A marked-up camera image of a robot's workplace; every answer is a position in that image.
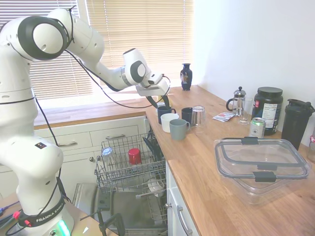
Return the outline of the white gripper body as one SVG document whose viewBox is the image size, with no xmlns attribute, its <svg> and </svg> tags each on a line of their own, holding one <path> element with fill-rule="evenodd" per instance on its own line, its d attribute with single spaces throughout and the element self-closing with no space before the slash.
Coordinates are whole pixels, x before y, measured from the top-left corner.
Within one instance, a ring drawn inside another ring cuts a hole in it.
<svg viewBox="0 0 315 236">
<path fill-rule="evenodd" d="M 170 82 L 167 78 L 162 78 L 156 85 L 144 88 L 136 85 L 137 93 L 140 96 L 163 96 L 167 95 L 170 89 Z"/>
</svg>

